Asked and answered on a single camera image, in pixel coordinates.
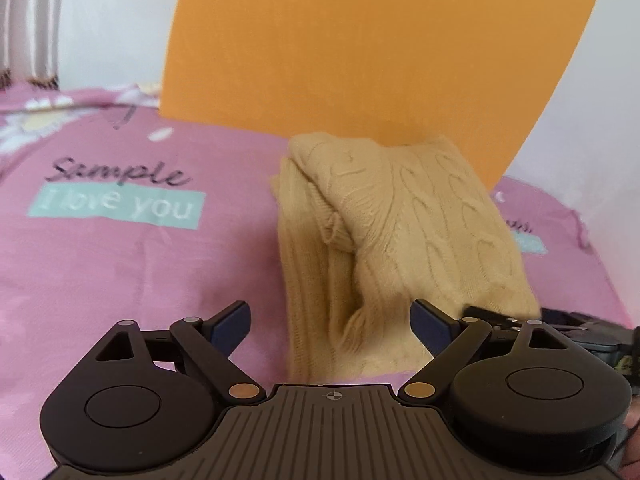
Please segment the mustard cable knit cardigan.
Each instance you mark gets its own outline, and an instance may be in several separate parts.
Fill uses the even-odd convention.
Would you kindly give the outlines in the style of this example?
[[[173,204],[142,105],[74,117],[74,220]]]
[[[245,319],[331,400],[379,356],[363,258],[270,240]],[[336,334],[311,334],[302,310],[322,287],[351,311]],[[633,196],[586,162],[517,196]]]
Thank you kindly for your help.
[[[497,206],[449,141],[386,148],[294,136],[272,184],[293,382],[412,373],[431,355],[409,311],[540,313]]]

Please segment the beige patterned curtain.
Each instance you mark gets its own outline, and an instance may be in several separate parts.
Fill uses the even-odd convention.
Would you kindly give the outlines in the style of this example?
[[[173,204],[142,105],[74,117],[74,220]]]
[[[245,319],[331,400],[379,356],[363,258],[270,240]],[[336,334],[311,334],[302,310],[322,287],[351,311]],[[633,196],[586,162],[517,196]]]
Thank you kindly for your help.
[[[1,87],[58,88],[62,0],[1,0]]]

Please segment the pink floral bed sheet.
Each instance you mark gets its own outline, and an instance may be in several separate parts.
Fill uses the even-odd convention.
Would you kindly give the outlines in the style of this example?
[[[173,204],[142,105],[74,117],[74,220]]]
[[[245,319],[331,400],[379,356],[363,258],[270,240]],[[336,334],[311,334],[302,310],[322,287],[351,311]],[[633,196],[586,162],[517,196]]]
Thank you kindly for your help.
[[[161,118],[114,93],[1,99],[6,479],[613,479],[631,379],[536,318],[435,403],[416,374],[293,382],[273,180],[288,142]],[[216,404],[172,323],[235,301]]]

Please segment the orange board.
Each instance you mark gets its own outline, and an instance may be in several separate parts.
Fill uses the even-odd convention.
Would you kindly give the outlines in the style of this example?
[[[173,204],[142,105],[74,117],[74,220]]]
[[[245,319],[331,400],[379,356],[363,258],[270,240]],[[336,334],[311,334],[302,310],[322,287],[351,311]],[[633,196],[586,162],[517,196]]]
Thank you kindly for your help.
[[[493,186],[595,3],[178,0],[160,112],[278,136],[446,136]]]

